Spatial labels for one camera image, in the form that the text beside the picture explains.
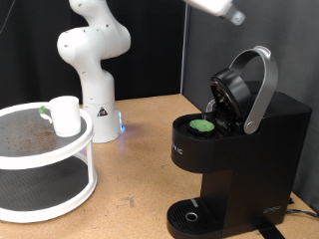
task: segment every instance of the power cord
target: power cord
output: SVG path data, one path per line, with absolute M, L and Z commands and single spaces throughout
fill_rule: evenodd
M 12 4 L 11 4 L 11 7 L 10 7 L 10 9 L 9 9 L 9 12 L 8 12 L 8 14 L 7 14 L 6 20 L 4 20 L 4 24 L 3 24 L 3 26 L 2 26 L 2 28 L 1 28 L 1 30 L 0 30 L 0 35 L 2 34 L 3 29 L 4 29 L 4 27 L 5 27 L 5 26 L 6 26 L 6 24 L 7 24 L 7 21 L 8 21 L 8 19 L 9 19 L 9 16 L 10 16 L 11 10 L 12 10 L 13 5 L 15 4 L 15 2 L 16 2 L 16 0 L 13 0 L 13 2 L 12 2 Z
M 314 212 L 308 212 L 308 211 L 301 211 L 298 209 L 289 209 L 286 211 L 286 214 L 291 214 L 291 213 L 305 213 L 309 216 L 315 217 L 315 218 L 319 218 L 319 215 L 314 213 Z

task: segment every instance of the white cup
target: white cup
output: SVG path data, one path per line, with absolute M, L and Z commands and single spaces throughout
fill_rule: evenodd
M 51 117 L 44 114 L 47 108 L 51 111 Z M 53 127 L 57 136 L 69 137 L 81 131 L 79 99 L 76 97 L 58 97 L 51 99 L 47 106 L 39 108 L 40 116 L 53 122 Z

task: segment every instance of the black coffee maker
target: black coffee maker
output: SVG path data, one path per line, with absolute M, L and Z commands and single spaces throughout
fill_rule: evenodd
M 255 57 L 264 65 L 257 92 L 239 77 Z M 168 210 L 172 237 L 225 238 L 283 222 L 311 109 L 275 93 L 277 79 L 268 49 L 244 51 L 212 77 L 208 112 L 173 122 L 172 161 L 203 176 L 200 197 Z M 215 128 L 193 128 L 193 120 L 207 120 Z

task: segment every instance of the wooden table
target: wooden table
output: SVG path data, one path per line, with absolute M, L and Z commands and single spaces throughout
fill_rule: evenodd
M 182 95 L 117 102 L 127 131 L 112 142 L 94 144 L 99 181 L 80 207 L 45 222 L 0 223 L 0 239 L 19 238 L 171 238 L 166 213 L 177 201 L 200 194 L 201 174 L 175 166 L 170 159 L 171 124 L 198 113 Z M 296 195 L 289 208 L 312 211 Z M 318 239 L 319 221 L 290 214 L 277 226 L 287 239 Z M 262 239 L 257 232 L 231 237 Z

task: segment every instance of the green object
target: green object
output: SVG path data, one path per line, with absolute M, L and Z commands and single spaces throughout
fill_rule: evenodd
M 43 114 L 45 109 L 46 109 L 46 107 L 41 106 L 41 107 L 39 108 L 39 114 Z
M 205 119 L 195 119 L 189 124 L 192 128 L 196 128 L 198 131 L 212 131 L 215 129 L 215 125 Z

